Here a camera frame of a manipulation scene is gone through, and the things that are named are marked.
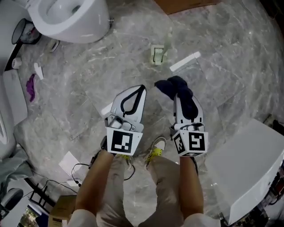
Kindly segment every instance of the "white toilet tank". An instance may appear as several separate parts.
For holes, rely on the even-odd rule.
[[[43,35],[71,43],[92,43],[110,29],[105,0],[15,0],[28,9]]]

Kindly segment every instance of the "cardboard box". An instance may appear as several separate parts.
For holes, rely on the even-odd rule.
[[[155,0],[166,14],[180,12],[186,9],[213,5],[221,0]]]
[[[48,218],[48,227],[67,226],[75,209],[76,196],[60,196]]]

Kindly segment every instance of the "marble floor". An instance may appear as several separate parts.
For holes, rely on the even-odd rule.
[[[204,109],[211,152],[251,117],[264,120],[270,113],[284,121],[284,42],[259,0],[223,0],[170,16],[153,0],[107,2],[115,21],[102,40],[61,42],[49,53],[49,38],[43,37],[38,44],[21,48],[23,88],[34,73],[34,62],[43,68],[44,80],[35,78],[33,102],[24,91],[28,118],[16,127],[15,137],[39,174],[65,182],[70,177],[58,165],[63,156],[70,151],[80,162],[89,163],[106,134],[101,110],[122,90],[144,84],[144,136],[136,152],[136,173],[124,185],[126,215],[138,225],[156,206],[155,185],[143,169],[143,151],[157,135],[169,138],[168,127],[173,123],[173,102],[154,82],[172,76],[169,66],[177,61],[201,53],[197,63],[176,74],[187,81]],[[170,27],[173,41],[168,62],[154,67],[149,62],[150,46],[163,44]],[[178,160],[171,141],[165,156]],[[203,160],[198,164],[205,212],[215,216],[217,204]],[[83,178],[86,171],[82,167],[77,177]],[[39,176],[33,180],[46,182]],[[72,192],[50,183],[48,194],[56,199]]]

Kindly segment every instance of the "purple cloth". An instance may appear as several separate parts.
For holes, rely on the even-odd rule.
[[[34,88],[34,78],[35,74],[32,74],[30,79],[28,80],[26,87],[27,87],[27,92],[31,95],[30,102],[32,102],[35,99],[35,88]]]

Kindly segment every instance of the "khaki pants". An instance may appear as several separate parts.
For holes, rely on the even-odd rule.
[[[97,213],[99,227],[133,227],[123,208],[124,170],[125,160],[116,156],[109,172],[102,209]],[[182,226],[178,198],[179,165],[164,157],[154,157],[148,171],[157,186],[157,207],[139,227]]]

